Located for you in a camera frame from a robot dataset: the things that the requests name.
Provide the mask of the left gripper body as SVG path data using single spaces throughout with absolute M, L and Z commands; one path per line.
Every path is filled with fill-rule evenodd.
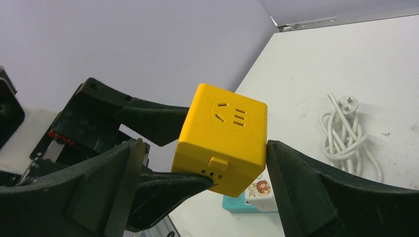
M 74 95 L 30 154 L 17 187 L 136 187 L 149 146 L 120 131 L 109 109 Z

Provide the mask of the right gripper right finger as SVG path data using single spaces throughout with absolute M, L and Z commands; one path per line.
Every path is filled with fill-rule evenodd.
M 276 140 L 267 169 L 287 237 L 416 237 L 419 193 L 361 178 Z

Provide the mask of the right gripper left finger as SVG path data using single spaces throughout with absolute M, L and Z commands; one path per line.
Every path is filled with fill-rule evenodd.
M 0 190 L 3 237 L 121 237 L 145 145 L 129 140 L 30 184 Z

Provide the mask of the yellow cube socket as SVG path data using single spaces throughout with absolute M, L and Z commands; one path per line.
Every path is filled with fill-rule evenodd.
M 213 192 L 238 197 L 265 170 L 268 107 L 200 84 L 183 124 L 172 172 L 213 181 Z

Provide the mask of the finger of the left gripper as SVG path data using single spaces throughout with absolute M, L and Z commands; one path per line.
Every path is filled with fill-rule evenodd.
M 213 180 L 202 174 L 154 172 L 143 166 L 126 230 L 140 232 L 155 226 L 185 200 L 212 186 Z
M 94 78 L 82 83 L 73 97 L 160 147 L 179 138 L 189 111 L 188 107 L 155 103 L 124 94 Z

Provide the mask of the white cube socket adapter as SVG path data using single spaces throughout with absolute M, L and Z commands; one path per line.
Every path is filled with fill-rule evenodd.
M 260 212 L 278 212 L 272 183 L 265 170 L 245 190 L 245 201 Z

